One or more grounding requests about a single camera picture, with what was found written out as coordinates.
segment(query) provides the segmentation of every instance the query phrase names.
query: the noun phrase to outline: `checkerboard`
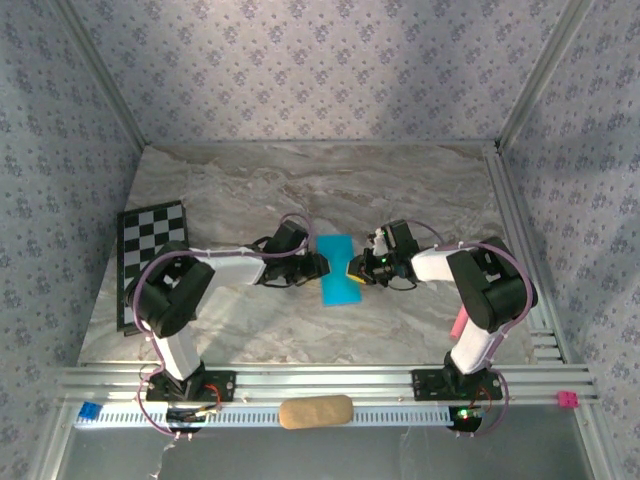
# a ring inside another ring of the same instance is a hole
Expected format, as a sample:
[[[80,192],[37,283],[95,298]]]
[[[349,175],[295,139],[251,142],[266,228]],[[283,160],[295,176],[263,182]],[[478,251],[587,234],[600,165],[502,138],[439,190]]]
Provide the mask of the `checkerboard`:
[[[118,215],[117,330],[131,335],[138,330],[133,313],[125,307],[124,290],[155,257],[163,245],[178,240],[189,246],[187,221],[180,201],[123,212]]]

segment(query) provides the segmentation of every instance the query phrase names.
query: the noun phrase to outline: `pink object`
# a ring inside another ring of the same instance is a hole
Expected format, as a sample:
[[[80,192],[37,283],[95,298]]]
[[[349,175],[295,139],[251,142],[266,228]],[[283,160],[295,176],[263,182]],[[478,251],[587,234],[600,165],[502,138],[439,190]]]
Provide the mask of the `pink object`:
[[[458,312],[458,316],[456,317],[456,321],[453,324],[453,328],[449,335],[456,340],[459,339],[460,335],[462,335],[462,332],[464,331],[464,327],[467,326],[467,320],[469,320],[469,314],[463,305],[460,307],[460,311]]]
[[[558,406],[563,408],[577,408],[580,405],[576,392],[558,392]]]

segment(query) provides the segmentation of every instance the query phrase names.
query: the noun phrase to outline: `patterned wallpaper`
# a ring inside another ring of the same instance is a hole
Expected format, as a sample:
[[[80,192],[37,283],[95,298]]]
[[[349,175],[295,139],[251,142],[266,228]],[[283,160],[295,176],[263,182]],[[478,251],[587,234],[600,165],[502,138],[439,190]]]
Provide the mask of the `patterned wallpaper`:
[[[76,362],[137,155],[46,2],[0,2],[0,478]]]
[[[494,138],[565,0],[75,0],[150,143]]]
[[[568,340],[640,478],[640,5],[596,0],[506,153]]]

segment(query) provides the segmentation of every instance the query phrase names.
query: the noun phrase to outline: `purple cable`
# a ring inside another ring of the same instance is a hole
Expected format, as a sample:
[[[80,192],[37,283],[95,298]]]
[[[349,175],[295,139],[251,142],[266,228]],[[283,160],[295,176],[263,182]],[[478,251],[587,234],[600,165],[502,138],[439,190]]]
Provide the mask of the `purple cable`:
[[[493,432],[496,428],[498,428],[498,426],[504,420],[504,417],[507,415],[507,410],[509,409],[509,386],[508,386],[507,380],[504,378],[504,375],[502,374],[502,372],[500,372],[499,370],[491,368],[491,364],[490,364],[490,360],[489,359],[493,357],[493,354],[496,352],[496,350],[498,349],[498,347],[502,343],[502,340],[504,338],[506,338],[507,332],[509,330],[511,330],[513,327],[515,327],[516,325],[518,325],[529,314],[529,311],[531,310],[531,307],[533,305],[533,287],[531,286],[531,279],[529,278],[529,275],[527,274],[527,272],[524,269],[524,267],[512,255],[509,255],[504,250],[501,250],[501,249],[499,249],[497,247],[494,247],[493,245],[489,245],[489,244],[486,244],[486,243],[480,243],[480,242],[463,242],[460,245],[450,245],[450,246],[447,246],[447,247],[439,247],[436,250],[445,250],[445,251],[446,250],[457,250],[457,249],[464,248],[464,247],[482,248],[482,249],[485,249],[485,250],[489,250],[490,252],[493,252],[496,255],[504,258],[511,265],[513,265],[513,268],[516,269],[516,271],[518,272],[518,275],[520,275],[520,277],[522,278],[522,280],[524,282],[524,288],[525,288],[525,291],[527,293],[527,300],[525,301],[524,308],[522,309],[522,312],[514,320],[512,320],[511,322],[509,322],[509,323],[504,325],[503,330],[501,332],[501,335],[499,335],[498,338],[496,338],[494,340],[494,342],[491,344],[491,347],[489,347],[489,350],[487,351],[487,354],[485,356],[485,361],[487,363],[487,371],[495,373],[498,376],[498,378],[500,379],[500,383],[502,384],[502,386],[504,388],[504,406],[502,407],[502,410],[500,411],[500,415],[498,415],[498,418],[496,419],[496,421],[493,422],[491,424],[491,426],[489,426],[489,428],[487,428],[486,430],[480,431],[480,433],[460,433],[459,432],[460,436],[478,437],[478,436],[487,435],[488,433]]]
[[[420,221],[418,221],[418,220],[411,220],[411,219],[409,219],[409,220],[405,220],[405,222],[407,222],[407,223],[413,223],[413,224],[415,224],[415,225],[420,225],[421,227],[426,228],[426,229],[427,229],[427,230],[429,230],[431,233],[433,233],[436,237],[438,237],[438,240],[440,240],[440,243],[445,243],[445,242],[444,242],[444,238],[442,238],[442,235],[440,235],[440,234],[436,231],[436,229],[435,229],[435,228],[433,228],[432,226],[427,225],[426,223],[424,223],[424,222],[420,222]]]
[[[138,284],[136,285],[136,288],[133,292],[133,304],[131,306],[131,310],[133,311],[133,322],[135,323],[136,327],[138,328],[138,330],[140,330],[142,333],[147,335],[147,338],[150,339],[151,341],[151,345],[153,347],[153,350],[156,352],[156,355],[158,356],[158,359],[160,360],[160,365],[158,366],[158,368],[156,368],[153,372],[147,374],[142,381],[140,382],[140,384],[138,385],[138,390],[136,391],[136,402],[138,403],[138,406],[140,407],[140,411],[142,412],[142,414],[144,415],[144,417],[147,419],[147,421],[151,424],[151,426],[156,429],[158,432],[163,433],[165,435],[170,435],[170,436],[174,436],[175,433],[167,430],[165,428],[162,428],[160,425],[158,425],[149,415],[149,413],[146,411],[146,409],[144,408],[143,404],[142,404],[142,398],[140,397],[141,392],[142,392],[142,387],[143,385],[149,381],[149,379],[158,374],[158,373],[162,373],[165,370],[165,361],[164,361],[164,357],[162,356],[162,352],[160,352],[160,349],[158,348],[158,344],[156,343],[155,338],[153,337],[153,335],[148,335],[151,330],[146,328],[143,324],[142,321],[140,320],[140,318],[138,317],[138,305],[140,303],[140,295],[142,294],[142,286],[146,283],[147,279],[149,278],[149,276],[151,275],[151,273],[155,270],[155,268],[160,265],[161,263],[165,262],[166,260],[170,260],[172,258],[176,258],[176,257],[207,257],[207,258],[221,258],[221,257],[254,257],[254,258],[285,258],[285,257],[289,257],[291,255],[295,255],[296,253],[300,252],[301,250],[307,248],[309,246],[309,244],[312,242],[312,240],[315,238],[315,230],[313,229],[313,224],[311,223],[311,219],[309,218],[309,216],[307,214],[303,214],[303,213],[287,213],[285,215],[283,215],[280,218],[280,221],[278,222],[278,225],[281,225],[287,218],[289,217],[299,217],[302,218],[305,223],[307,224],[307,228],[308,228],[308,236],[303,240],[303,242],[300,244],[299,247],[294,248],[293,250],[289,251],[289,252],[283,252],[283,253],[263,253],[263,252],[215,252],[215,251],[208,251],[208,250],[185,250],[183,252],[168,252],[165,253],[164,255],[159,256],[158,258],[154,259],[146,268],[145,270],[142,272],[142,275],[140,275],[140,279],[138,280]]]

